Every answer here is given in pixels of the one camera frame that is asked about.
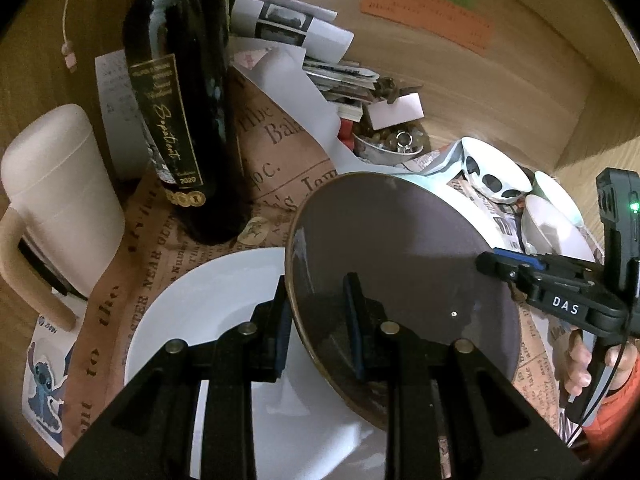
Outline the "dark brown plate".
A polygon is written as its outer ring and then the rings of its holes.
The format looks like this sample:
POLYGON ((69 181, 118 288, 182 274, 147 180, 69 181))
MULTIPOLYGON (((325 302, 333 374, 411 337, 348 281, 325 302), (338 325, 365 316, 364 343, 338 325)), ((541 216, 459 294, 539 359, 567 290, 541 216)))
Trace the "dark brown plate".
POLYGON ((488 248, 453 206, 400 177, 344 174, 303 201, 285 249, 293 318, 311 361, 352 411, 386 427, 383 390, 352 367, 341 305, 349 272, 391 320, 428 341, 469 339, 514 378, 520 315, 508 285, 476 270, 488 248))

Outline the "white spotted bowl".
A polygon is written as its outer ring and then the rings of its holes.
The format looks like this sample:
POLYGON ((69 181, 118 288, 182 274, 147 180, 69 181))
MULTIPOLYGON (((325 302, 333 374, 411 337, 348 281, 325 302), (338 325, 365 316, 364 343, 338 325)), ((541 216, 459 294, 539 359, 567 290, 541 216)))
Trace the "white spotted bowl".
POLYGON ((480 194, 498 204, 514 204, 533 191, 523 169, 498 148, 470 136, 461 145, 465 179, 480 194))

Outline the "brown newspaper print mat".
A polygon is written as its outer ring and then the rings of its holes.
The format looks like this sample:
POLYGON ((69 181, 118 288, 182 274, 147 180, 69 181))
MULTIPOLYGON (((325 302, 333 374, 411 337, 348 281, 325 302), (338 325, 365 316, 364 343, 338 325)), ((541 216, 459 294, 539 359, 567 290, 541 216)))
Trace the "brown newspaper print mat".
POLYGON ((212 340, 273 295, 299 207, 311 228, 311 273, 325 290, 355 271, 367 292, 425 338, 470 338, 508 376, 539 365, 518 388, 556 422, 544 321, 519 307, 505 284, 473 268, 475 255, 506 246, 506 207, 480 206, 467 184, 396 169, 344 174, 299 124, 269 145, 262 124, 288 115, 255 88, 235 97, 241 116, 252 120, 238 127, 244 168, 265 177, 277 200, 268 203, 251 188, 244 221, 224 232, 230 211, 222 197, 227 182, 219 179, 207 197, 212 215, 190 229, 157 178, 142 180, 70 359, 63 448, 75 445, 164 342, 212 340))

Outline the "small bowl of trinkets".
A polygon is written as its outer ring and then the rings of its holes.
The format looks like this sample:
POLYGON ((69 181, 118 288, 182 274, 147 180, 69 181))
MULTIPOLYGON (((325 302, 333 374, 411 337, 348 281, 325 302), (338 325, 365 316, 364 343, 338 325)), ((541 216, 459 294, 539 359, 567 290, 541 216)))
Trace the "small bowl of trinkets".
POLYGON ((425 134, 418 128, 387 128, 354 134, 354 153, 371 164, 396 166, 426 153, 425 134))

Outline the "white small box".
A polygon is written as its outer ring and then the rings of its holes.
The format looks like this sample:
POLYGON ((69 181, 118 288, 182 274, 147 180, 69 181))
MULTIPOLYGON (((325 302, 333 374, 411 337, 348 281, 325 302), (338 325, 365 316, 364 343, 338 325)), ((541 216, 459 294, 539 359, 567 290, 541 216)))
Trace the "white small box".
POLYGON ((381 130, 422 119, 424 110, 420 96, 413 92, 400 96, 393 104, 386 101, 369 104, 364 110, 364 116, 373 130, 381 130))

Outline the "Stitch cartoon sticker card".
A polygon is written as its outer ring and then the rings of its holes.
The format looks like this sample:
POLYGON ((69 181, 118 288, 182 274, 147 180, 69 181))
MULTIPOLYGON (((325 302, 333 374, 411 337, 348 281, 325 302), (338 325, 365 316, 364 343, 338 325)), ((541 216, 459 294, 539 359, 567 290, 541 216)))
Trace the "Stitch cartoon sticker card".
POLYGON ((39 315, 27 348, 22 413, 40 438, 64 456, 64 393, 77 334, 39 315))

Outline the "handwritten paper note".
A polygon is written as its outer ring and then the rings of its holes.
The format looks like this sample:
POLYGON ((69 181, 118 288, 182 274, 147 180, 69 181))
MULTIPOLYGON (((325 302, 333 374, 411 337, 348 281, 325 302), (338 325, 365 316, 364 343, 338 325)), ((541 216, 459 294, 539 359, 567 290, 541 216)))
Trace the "handwritten paper note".
POLYGON ((119 179, 141 177, 149 163, 139 107, 132 91, 125 52, 94 59, 102 122, 115 174, 119 179))

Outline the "orange sticky note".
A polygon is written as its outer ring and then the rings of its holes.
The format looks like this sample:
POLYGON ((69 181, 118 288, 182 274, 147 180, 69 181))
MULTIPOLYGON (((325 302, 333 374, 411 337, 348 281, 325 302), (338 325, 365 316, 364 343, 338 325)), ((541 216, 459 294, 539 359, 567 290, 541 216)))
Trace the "orange sticky note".
POLYGON ((494 25, 449 0, 360 0, 360 11, 448 39, 478 55, 488 51, 494 25))

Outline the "white paper sheet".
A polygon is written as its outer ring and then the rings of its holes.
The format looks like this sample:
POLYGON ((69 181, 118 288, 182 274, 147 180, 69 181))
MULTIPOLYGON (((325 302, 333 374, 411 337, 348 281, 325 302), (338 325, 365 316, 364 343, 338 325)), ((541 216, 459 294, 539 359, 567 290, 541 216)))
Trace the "white paper sheet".
POLYGON ((262 90, 288 116, 302 126, 329 156, 338 174, 367 171, 401 176, 406 174, 391 166, 364 162, 337 139, 341 119, 288 52, 269 50, 253 68, 242 66, 235 58, 231 66, 262 90))

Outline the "dark wine bottle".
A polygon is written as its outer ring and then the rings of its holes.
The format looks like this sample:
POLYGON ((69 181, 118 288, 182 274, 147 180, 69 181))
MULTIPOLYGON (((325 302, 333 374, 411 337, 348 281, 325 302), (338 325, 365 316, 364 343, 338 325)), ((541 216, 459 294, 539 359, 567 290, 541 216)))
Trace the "dark wine bottle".
POLYGON ((136 0, 122 25, 158 177, 192 240, 242 231, 250 193, 233 127, 224 0, 136 0))

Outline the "stack of papers and magazines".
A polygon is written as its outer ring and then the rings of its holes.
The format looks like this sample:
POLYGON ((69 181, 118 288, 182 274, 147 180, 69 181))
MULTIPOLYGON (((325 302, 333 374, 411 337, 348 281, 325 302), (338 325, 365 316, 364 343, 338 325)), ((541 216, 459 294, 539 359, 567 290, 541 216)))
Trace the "stack of papers and magazines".
POLYGON ((346 62, 354 34, 334 24, 336 13, 300 0, 227 0, 230 55, 253 68, 272 49, 288 52, 332 99, 393 104, 419 89, 346 62))

